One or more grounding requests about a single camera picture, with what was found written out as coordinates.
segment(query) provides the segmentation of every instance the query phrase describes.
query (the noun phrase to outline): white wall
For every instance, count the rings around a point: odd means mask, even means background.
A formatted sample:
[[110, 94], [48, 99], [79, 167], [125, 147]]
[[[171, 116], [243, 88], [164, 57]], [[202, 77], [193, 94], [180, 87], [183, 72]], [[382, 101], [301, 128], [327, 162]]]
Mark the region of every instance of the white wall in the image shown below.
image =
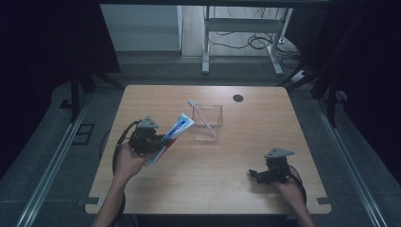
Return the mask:
[[101, 5], [115, 51], [181, 50], [181, 6]]

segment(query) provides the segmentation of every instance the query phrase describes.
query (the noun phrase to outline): toothbrush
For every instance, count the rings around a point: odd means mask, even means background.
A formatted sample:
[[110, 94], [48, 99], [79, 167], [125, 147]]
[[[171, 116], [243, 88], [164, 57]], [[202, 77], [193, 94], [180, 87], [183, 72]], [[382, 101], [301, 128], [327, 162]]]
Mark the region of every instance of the toothbrush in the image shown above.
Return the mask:
[[195, 106], [195, 102], [191, 99], [188, 100], [188, 104], [189, 106], [193, 107], [195, 109], [195, 111], [200, 115], [200, 119], [203, 121], [203, 123], [207, 126], [207, 128], [209, 128], [210, 132], [213, 134], [213, 136], [218, 137], [218, 135], [216, 134], [216, 132], [212, 129], [212, 127], [210, 127], [209, 123], [207, 123], [206, 119], [204, 119], [203, 115], [201, 114], [200, 110], [198, 110], [198, 108]]

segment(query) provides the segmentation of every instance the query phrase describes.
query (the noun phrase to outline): gray floor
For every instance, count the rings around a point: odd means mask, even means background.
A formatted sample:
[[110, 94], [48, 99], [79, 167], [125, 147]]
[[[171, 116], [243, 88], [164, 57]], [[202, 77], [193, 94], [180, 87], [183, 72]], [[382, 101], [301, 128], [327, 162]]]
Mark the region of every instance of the gray floor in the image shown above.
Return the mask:
[[[210, 75], [201, 73], [200, 58], [135, 57], [120, 56], [121, 75], [111, 75], [128, 84], [194, 84], [194, 85], [242, 85], [275, 86], [283, 78], [274, 75], [268, 58], [239, 59], [212, 58]], [[292, 69], [285, 68], [289, 74]], [[100, 155], [122, 91], [94, 77], [96, 91], [90, 95], [88, 109], [82, 124], [94, 124], [93, 135], [87, 146], [72, 145], [60, 170], [45, 195], [33, 226], [88, 226], [94, 216], [84, 211], [82, 200], [88, 195], [96, 174]], [[304, 130], [316, 166], [321, 174], [327, 195], [332, 203], [328, 215], [314, 215], [317, 226], [374, 226], [360, 195], [356, 191], [335, 143], [329, 136], [318, 106], [309, 90], [313, 83], [292, 91], [289, 95]], [[25, 149], [0, 182], [0, 223], [14, 226], [58, 145], [69, 127], [70, 111], [60, 109], [61, 102], [70, 98], [68, 84], [54, 90], [52, 105], [44, 120], [32, 135]], [[387, 226], [401, 226], [401, 190], [375, 152], [343, 112], [337, 108], [338, 132], [348, 148], [358, 171], [372, 193]], [[227, 226], [268, 226], [263, 219], [254, 218], [250, 223]], [[143, 226], [149, 220], [140, 219]], [[152, 226], [177, 226], [153, 221]]]

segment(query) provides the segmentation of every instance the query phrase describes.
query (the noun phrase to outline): human arm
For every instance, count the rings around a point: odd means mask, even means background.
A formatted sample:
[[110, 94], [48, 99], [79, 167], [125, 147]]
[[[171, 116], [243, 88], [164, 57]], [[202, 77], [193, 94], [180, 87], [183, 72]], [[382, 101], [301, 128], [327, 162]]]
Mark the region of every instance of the human arm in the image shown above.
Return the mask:
[[[296, 171], [294, 171], [292, 168], [291, 173], [294, 176], [298, 176]], [[277, 189], [284, 201], [286, 201], [291, 207], [297, 218], [299, 227], [315, 227], [312, 217], [305, 206], [304, 197], [299, 189], [299, 186], [293, 179], [288, 178], [285, 183], [274, 182], [271, 183], [271, 185]]]
[[108, 226], [112, 222], [121, 206], [128, 181], [142, 169], [145, 161], [150, 157], [151, 155], [138, 155], [130, 148], [128, 143], [121, 145], [112, 184], [92, 224], [93, 227]]

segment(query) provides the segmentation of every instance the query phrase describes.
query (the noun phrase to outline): wooden table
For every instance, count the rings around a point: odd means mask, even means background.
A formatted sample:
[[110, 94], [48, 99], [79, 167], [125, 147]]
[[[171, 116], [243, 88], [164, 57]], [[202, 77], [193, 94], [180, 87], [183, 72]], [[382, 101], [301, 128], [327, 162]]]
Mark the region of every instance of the wooden table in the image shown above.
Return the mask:
[[[243, 96], [236, 102], [234, 95]], [[150, 115], [166, 133], [181, 113], [192, 116], [187, 104], [223, 107], [223, 125], [216, 142], [194, 139], [186, 131], [154, 165], [131, 179], [125, 193], [128, 214], [290, 214], [274, 188], [258, 184], [249, 169], [267, 170], [264, 154], [272, 148], [295, 152], [288, 163], [300, 172], [312, 214], [327, 214], [329, 204], [288, 93], [280, 87], [132, 85], [126, 88], [101, 159], [86, 211], [98, 212], [111, 184], [114, 146], [128, 125]]]

